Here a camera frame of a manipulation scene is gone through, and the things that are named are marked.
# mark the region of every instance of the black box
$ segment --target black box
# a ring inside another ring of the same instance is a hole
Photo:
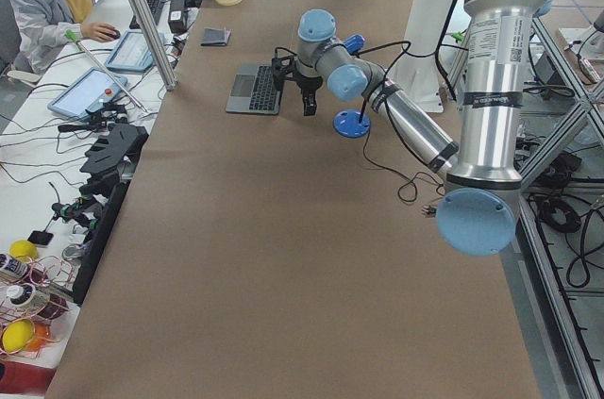
[[[185,0],[170,0],[170,13],[168,14],[168,26],[173,34],[187,32],[187,9]]]

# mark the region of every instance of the laptop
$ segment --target laptop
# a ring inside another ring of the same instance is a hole
[[[281,92],[270,64],[241,64],[226,102],[227,113],[278,114]]]

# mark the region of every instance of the bottle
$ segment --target bottle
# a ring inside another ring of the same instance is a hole
[[[13,284],[7,288],[7,298],[22,312],[43,319],[57,319],[67,310],[65,299],[37,289],[33,284]]]
[[[7,283],[29,281],[41,284],[45,279],[46,275],[40,270],[34,269],[11,255],[0,253],[0,280]]]
[[[44,396],[55,369],[0,360],[0,393]]]

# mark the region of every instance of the robotic arm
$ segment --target robotic arm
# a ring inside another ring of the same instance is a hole
[[[300,21],[296,73],[324,79],[342,101],[362,95],[393,123],[415,156],[445,181],[437,226],[450,245],[467,254],[497,253],[515,235],[521,176],[513,155],[529,30],[531,18],[548,1],[465,0],[472,22],[459,144],[381,66],[349,54],[335,36],[331,14],[313,9]]]

